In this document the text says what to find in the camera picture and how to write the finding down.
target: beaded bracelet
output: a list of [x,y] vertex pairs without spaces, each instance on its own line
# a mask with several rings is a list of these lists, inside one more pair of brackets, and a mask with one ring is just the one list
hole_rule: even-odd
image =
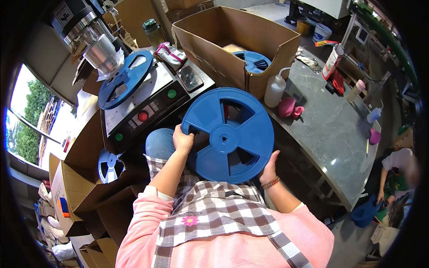
[[271,186],[273,186],[274,184],[278,183],[280,181],[280,177],[276,176],[275,179],[273,181],[267,182],[266,184],[262,184],[261,188],[264,189],[268,189]]

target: red button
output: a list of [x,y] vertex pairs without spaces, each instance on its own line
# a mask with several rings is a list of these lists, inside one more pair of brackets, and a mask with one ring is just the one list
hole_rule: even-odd
[[139,120],[142,122],[145,122],[148,119],[148,117],[149,117],[149,114],[146,111],[141,111],[139,113]]

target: blue jeans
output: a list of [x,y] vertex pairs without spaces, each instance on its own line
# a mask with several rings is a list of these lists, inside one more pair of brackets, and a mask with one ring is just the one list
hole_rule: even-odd
[[[169,128],[161,128],[152,131],[146,138],[146,154],[150,157],[168,160],[170,156],[176,151],[173,144],[173,133],[174,130]],[[195,160],[196,152],[191,150],[188,155],[186,164],[195,172]],[[264,197],[264,191],[261,189],[261,183],[259,182],[258,176],[249,178]]]

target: person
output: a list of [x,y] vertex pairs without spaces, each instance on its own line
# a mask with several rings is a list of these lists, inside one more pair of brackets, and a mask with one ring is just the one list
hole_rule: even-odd
[[377,203],[384,201],[385,205],[375,215],[380,222],[386,216],[386,206],[415,189],[420,180],[417,158],[410,148],[392,152],[381,163]]
[[280,151],[259,177],[274,211],[251,183],[205,181],[186,169],[193,139],[181,125],[147,137],[151,182],[133,204],[116,267],[326,267],[334,236],[279,183]]

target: pink flower embroidery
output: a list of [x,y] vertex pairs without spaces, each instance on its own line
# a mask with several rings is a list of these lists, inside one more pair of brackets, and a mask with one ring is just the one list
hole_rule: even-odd
[[182,218],[182,222],[184,223],[184,225],[188,225],[188,226],[197,224],[197,221],[199,221],[198,217],[194,217],[194,216],[186,216],[185,218]]

